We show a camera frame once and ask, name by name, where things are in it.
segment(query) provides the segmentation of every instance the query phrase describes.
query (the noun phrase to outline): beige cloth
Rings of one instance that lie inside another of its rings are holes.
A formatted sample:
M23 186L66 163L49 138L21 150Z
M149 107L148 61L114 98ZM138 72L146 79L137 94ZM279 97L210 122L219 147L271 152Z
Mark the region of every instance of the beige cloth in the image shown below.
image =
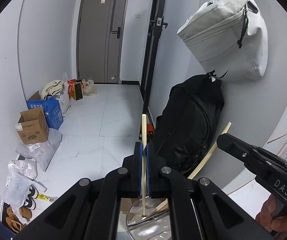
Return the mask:
M63 89L64 82L61 80L53 80L47 85L45 85L44 89L41 93L41 98L44 100L47 95L55 95Z

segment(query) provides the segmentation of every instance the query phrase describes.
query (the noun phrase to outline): brown boot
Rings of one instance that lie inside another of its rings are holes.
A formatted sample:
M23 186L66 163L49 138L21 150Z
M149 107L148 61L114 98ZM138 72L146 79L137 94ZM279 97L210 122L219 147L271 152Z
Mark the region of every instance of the brown boot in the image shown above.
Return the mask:
M23 224L10 217L6 217L5 222L7 223L9 228L15 233L19 233L24 228Z
M19 212L22 215L23 218L31 219L32 218L32 212L29 208L26 207L20 207Z
M7 215L12 219L18 220L16 214L12 211L11 207L7 208Z

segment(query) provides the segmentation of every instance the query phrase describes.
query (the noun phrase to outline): bag drawstring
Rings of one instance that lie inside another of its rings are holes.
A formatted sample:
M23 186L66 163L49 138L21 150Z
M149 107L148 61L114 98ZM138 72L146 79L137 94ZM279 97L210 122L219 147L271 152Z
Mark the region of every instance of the bag drawstring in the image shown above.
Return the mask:
M237 44L239 45L239 49L241 49L241 47L242 47L242 39L245 36L245 33L247 31L247 28L248 28L248 24L249 24L249 19L247 17L247 9L246 8L244 8L243 16L244 16L244 21L243 21L243 25L242 25L241 37L240 37L240 40L237 41Z

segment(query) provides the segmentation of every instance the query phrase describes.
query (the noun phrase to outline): gray door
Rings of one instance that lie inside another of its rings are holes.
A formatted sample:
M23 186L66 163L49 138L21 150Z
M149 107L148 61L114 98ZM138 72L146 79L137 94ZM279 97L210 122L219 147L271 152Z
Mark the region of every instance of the gray door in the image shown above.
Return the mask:
M83 0L78 78L118 83L126 0Z

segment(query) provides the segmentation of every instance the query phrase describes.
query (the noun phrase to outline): white tile floor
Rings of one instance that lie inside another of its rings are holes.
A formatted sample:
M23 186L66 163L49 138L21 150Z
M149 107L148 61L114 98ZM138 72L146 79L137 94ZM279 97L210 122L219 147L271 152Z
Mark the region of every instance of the white tile floor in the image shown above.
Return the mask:
M96 85L98 94L75 101L59 131L62 142L46 172L35 181L48 196L60 197L79 179L100 179L133 154L138 141L142 97L135 85ZM36 213L50 202L36 201Z

